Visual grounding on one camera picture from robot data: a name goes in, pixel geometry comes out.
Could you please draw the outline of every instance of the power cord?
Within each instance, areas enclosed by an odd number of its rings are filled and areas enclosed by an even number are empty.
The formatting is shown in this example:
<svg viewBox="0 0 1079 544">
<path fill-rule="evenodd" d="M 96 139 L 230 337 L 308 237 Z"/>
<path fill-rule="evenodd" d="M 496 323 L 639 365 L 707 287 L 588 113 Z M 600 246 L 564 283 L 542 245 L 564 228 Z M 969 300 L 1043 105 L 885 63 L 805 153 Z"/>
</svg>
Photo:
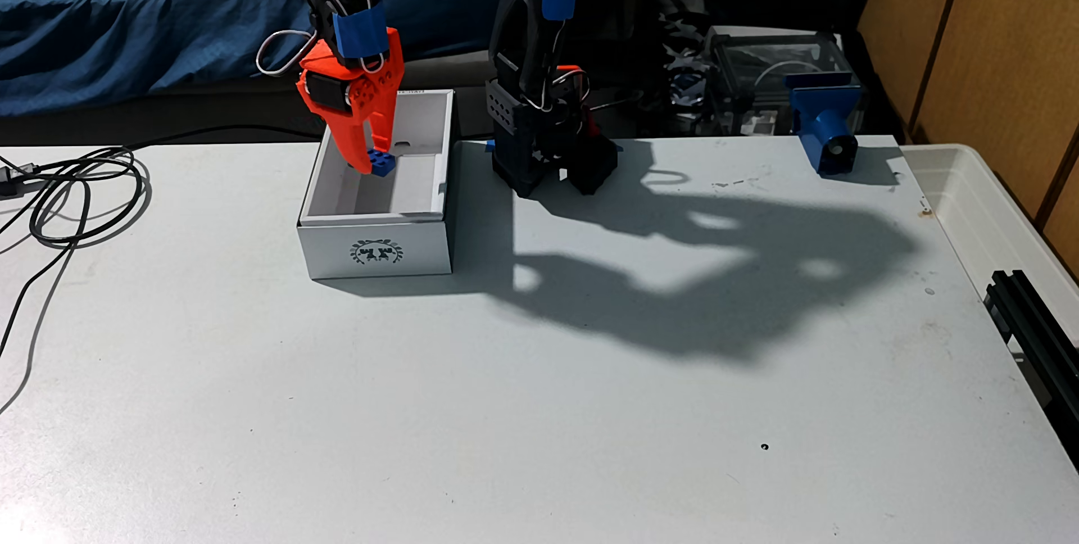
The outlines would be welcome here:
<svg viewBox="0 0 1079 544">
<path fill-rule="evenodd" d="M 142 196 L 142 191 L 146 188 L 146 178 L 142 176 L 142 172 L 140 172 L 135 165 L 136 150 L 141 150 L 159 144 L 175 141 L 185 137 L 236 130 L 283 133 L 311 139 L 322 139 L 323 137 L 322 134 L 311 134 L 270 125 L 222 125 L 218 127 L 195 130 L 158 139 L 139 141 L 127 146 L 103 148 L 88 152 L 78 159 L 57 161 L 46 165 L 17 166 L 3 157 L 0 157 L 0 162 L 6 165 L 5 167 L 0 168 L 0 179 L 8 179 L 8 183 L 13 187 L 22 186 L 23 189 L 26 189 L 28 183 L 36 181 L 44 182 L 44 186 L 37 190 L 38 194 L 28 201 L 14 217 L 0 227 L 0 234 L 3 234 L 4 231 L 11 228 L 18 220 L 18 218 L 23 217 L 24 214 L 30 212 L 30 236 L 37 239 L 42 244 L 60 249 L 59 254 L 57 254 L 52 261 L 39 270 L 37 274 L 31 276 L 26 284 L 23 285 L 23 289 L 19 291 L 18 298 L 15 300 L 15 305 L 11 310 L 11 316 L 8 318 L 8 326 L 4 329 L 3 338 L 0 338 L 0 356 L 3 355 L 4 348 L 8 345 L 8 338 L 11 336 L 11 330 L 15 326 L 15 317 L 18 315 L 18 309 L 23 305 L 23 299 L 26 297 L 26 293 L 29 290 L 30 285 L 49 272 L 49 270 L 56 266 L 62 259 L 64 259 L 64 256 L 73 251 L 79 243 L 99 237 L 108 233 L 120 225 L 124 218 L 131 215 L 131 213 L 135 209 L 135 206 L 138 204 L 138 200 Z M 91 185 L 123 176 L 131 176 L 135 180 L 135 191 L 132 193 L 131 200 L 109 221 L 96 228 L 86 230 L 87 222 L 90 221 Z M 44 232 L 44 226 L 53 215 L 52 209 L 54 205 L 60 198 L 68 195 L 76 185 L 79 185 L 83 192 L 82 214 L 79 217 L 79 223 L 76 232 L 69 235 L 50 236 Z"/>
</svg>

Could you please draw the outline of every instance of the box logo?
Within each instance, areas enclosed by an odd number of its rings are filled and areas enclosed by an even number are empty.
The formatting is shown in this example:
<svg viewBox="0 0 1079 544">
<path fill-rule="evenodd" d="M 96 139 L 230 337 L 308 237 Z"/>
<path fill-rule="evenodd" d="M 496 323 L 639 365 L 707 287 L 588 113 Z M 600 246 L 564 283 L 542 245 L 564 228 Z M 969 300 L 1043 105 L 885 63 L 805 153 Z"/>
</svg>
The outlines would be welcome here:
<svg viewBox="0 0 1079 544">
<path fill-rule="evenodd" d="M 397 263 L 405 259 L 405 250 L 393 241 L 357 241 L 349 253 L 356 263 L 367 266 L 372 262 Z"/>
</svg>

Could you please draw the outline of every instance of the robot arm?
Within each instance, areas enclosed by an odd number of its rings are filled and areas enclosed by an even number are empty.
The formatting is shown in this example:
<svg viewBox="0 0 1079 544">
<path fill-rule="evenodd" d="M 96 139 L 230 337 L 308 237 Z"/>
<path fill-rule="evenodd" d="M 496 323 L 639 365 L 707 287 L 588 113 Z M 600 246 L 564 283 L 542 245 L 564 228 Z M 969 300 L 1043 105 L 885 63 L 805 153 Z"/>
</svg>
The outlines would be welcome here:
<svg viewBox="0 0 1079 544">
<path fill-rule="evenodd" d="M 616 148 L 599 134 L 584 105 L 587 76 L 560 67 L 575 0 L 501 0 L 489 54 L 495 119 L 494 169 L 527 196 L 546 173 L 564 168 L 591 194 L 614 171 Z M 396 91 L 404 74 L 400 41 L 385 28 L 379 0 L 308 0 L 318 40 L 300 66 L 298 89 L 329 124 L 342 155 L 372 173 L 369 153 L 390 150 Z M 367 150 L 369 122 L 374 150 Z"/>
</svg>

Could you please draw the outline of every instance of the bed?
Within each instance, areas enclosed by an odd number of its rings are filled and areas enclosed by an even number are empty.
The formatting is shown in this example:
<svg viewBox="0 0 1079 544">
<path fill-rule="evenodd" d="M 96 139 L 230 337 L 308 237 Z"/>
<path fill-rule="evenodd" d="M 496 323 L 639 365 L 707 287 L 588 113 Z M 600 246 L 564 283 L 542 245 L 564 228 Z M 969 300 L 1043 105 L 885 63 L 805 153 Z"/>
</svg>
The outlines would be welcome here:
<svg viewBox="0 0 1079 544">
<path fill-rule="evenodd" d="M 498 0 L 384 1 L 411 60 L 486 49 Z M 0 0 L 0 117 L 251 78 L 262 40 L 289 28 L 310 28 L 303 0 Z"/>
</svg>

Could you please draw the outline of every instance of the wooden cabinet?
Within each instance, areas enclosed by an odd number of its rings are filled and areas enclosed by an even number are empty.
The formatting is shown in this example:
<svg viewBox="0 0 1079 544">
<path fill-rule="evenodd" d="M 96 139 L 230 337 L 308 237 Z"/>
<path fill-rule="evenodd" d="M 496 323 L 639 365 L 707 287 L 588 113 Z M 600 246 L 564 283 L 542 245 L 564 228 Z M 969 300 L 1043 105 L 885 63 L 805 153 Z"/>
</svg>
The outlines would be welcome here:
<svg viewBox="0 0 1079 544">
<path fill-rule="evenodd" d="M 1071 169 L 1064 190 L 1046 223 L 1046 239 L 1061 259 L 1079 275 L 1079 164 Z"/>
<path fill-rule="evenodd" d="M 869 0 L 859 30 L 906 131 L 978 150 L 1079 273 L 1079 0 Z"/>
<path fill-rule="evenodd" d="M 955 0 L 914 125 L 978 150 L 1036 216 L 1079 125 L 1079 0 Z"/>
<path fill-rule="evenodd" d="M 858 30 L 900 118 L 910 125 L 947 0 L 869 0 Z"/>
</svg>

